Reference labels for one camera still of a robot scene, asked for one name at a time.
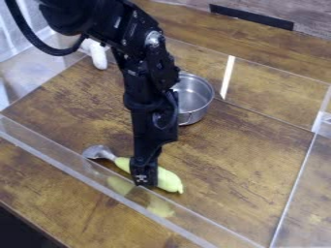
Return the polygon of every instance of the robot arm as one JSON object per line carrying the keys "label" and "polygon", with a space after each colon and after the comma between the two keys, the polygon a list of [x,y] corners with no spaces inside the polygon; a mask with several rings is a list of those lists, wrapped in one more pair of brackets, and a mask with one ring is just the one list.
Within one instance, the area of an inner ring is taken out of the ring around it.
{"label": "robot arm", "polygon": [[60,50],[37,41],[15,1],[5,2],[23,36],[46,53],[72,53],[86,37],[101,46],[110,45],[124,77],[124,105],[132,115],[130,174],[136,185],[156,186],[161,145],[177,140],[178,99],[170,87],[180,71],[156,20],[125,0],[40,0],[49,26],[64,35],[81,34],[74,46]]}

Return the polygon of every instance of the wooden table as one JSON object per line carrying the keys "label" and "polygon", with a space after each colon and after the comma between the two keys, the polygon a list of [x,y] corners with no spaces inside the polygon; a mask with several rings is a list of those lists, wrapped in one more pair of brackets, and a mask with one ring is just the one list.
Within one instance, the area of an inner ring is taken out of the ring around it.
{"label": "wooden table", "polygon": [[[306,76],[331,78],[324,63],[329,57],[318,51],[331,43],[182,7],[137,2],[170,37]],[[317,96],[322,94],[322,86],[312,89]],[[2,114],[78,153],[104,143],[128,157],[130,120],[121,94],[117,69],[110,66],[100,72],[85,58]],[[288,116],[294,124],[296,115]],[[205,119],[181,128],[180,141],[165,146],[160,157],[160,164],[182,178],[185,193],[154,191],[268,246],[310,138],[306,129],[216,100]],[[1,204],[61,244],[194,246],[2,139],[0,147]],[[110,163],[104,165],[116,170]],[[246,246],[228,236],[220,245]]]}

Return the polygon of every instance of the metal bowl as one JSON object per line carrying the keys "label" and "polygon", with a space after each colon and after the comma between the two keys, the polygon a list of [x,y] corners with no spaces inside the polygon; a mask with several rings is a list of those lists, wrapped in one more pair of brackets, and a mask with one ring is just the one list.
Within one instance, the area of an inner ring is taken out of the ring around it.
{"label": "metal bowl", "polygon": [[208,81],[192,74],[180,73],[180,82],[172,87],[178,92],[180,126],[197,122],[206,113],[214,92]]}

